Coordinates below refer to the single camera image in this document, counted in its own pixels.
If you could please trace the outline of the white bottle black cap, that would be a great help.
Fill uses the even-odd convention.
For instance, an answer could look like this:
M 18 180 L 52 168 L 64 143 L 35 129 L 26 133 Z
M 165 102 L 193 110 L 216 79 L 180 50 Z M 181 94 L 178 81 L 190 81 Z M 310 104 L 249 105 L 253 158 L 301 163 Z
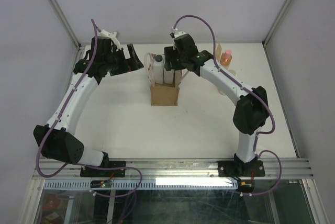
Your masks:
M 156 84 L 164 83 L 164 55 L 157 54 L 153 62 L 153 76 Z
M 163 67 L 163 75 L 164 75 L 164 83 L 165 84 L 172 84 L 174 80 L 174 70 L 171 69 L 171 66 L 169 63 L 165 61 L 164 67 Z

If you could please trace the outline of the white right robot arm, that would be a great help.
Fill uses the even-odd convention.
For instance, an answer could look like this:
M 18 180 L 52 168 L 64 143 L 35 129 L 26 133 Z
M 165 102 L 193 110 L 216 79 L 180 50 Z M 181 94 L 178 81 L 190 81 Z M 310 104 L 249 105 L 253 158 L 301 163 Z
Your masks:
M 235 106 L 233 124 L 239 131 L 238 149 L 234 154 L 234 170 L 247 175 L 257 161 L 254 144 L 257 134 L 265 125 L 269 112 L 266 90 L 254 88 L 223 70 L 207 50 L 199 51 L 193 38 L 185 32 L 170 34 L 174 43 L 164 48 L 166 70 L 184 70 L 211 82 Z

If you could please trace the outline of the orange bottle pink cap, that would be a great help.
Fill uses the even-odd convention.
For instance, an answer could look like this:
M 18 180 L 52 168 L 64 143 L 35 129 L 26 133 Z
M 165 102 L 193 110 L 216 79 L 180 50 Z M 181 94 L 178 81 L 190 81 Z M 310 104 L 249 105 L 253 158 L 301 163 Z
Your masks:
M 225 69 L 229 69 L 231 60 L 232 60 L 232 51 L 226 50 L 224 53 L 221 54 L 220 64 Z

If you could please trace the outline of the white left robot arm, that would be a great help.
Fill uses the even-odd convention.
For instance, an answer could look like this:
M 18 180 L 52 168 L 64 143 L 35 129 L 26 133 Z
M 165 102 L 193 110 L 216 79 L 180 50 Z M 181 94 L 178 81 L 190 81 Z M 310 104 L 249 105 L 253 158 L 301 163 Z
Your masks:
M 45 125 L 37 125 L 33 131 L 43 157 L 66 164 L 89 165 L 98 176 L 109 172 L 107 153 L 85 147 L 75 132 L 89 97 L 106 75 L 116 76 L 144 67 L 134 46 L 128 44 L 127 49 L 128 58 L 115 39 L 92 38 L 91 49 L 76 63 L 70 86 L 56 112 Z

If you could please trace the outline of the cream round bottle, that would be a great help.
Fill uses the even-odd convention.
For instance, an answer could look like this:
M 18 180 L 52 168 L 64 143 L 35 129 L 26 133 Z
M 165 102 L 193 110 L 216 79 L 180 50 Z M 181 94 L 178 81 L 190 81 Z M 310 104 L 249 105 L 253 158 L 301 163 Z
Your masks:
M 233 69 L 227 69 L 227 71 L 234 77 L 237 77 L 237 71 L 233 70 Z M 219 92 L 219 94 L 221 94 L 222 96 L 226 96 L 226 93 L 224 92 L 224 90 L 222 90 L 221 88 L 217 87 L 217 90 Z

